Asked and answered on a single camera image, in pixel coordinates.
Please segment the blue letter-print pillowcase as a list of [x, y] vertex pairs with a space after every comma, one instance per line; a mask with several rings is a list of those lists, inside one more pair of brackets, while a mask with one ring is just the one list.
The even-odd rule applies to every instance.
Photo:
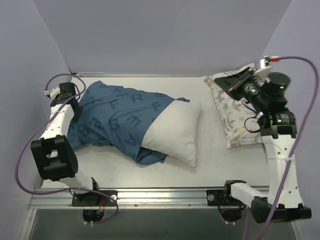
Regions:
[[154, 120], [175, 98], [164, 93], [92, 83], [80, 99], [80, 116], [68, 129], [73, 150], [85, 144], [114, 146], [140, 165], [163, 163], [166, 154], [142, 147]]

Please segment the white pillow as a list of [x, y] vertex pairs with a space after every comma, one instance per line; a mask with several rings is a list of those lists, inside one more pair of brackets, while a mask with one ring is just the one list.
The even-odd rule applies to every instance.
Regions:
[[196, 166], [200, 102], [174, 100], [146, 131], [141, 146]]

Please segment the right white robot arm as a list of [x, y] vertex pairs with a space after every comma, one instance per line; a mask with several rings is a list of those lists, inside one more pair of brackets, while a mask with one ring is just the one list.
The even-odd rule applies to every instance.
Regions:
[[310, 219], [299, 192], [294, 154], [298, 140], [295, 115], [286, 107], [285, 91], [290, 78], [280, 72], [259, 76], [252, 68], [214, 80], [234, 100], [252, 105], [259, 125], [269, 172], [269, 190], [264, 194], [243, 180], [227, 180], [222, 200], [248, 206], [257, 223], [293, 222]]

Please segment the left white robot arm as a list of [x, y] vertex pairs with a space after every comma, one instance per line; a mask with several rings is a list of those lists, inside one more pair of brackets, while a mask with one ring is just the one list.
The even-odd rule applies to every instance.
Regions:
[[70, 123], [80, 116], [76, 88], [74, 83], [64, 82], [44, 91], [52, 100], [49, 123], [40, 138], [31, 142], [30, 149], [42, 180], [74, 188], [76, 195], [83, 194], [83, 200], [95, 206], [101, 201], [99, 186], [79, 170], [78, 159], [67, 139]]

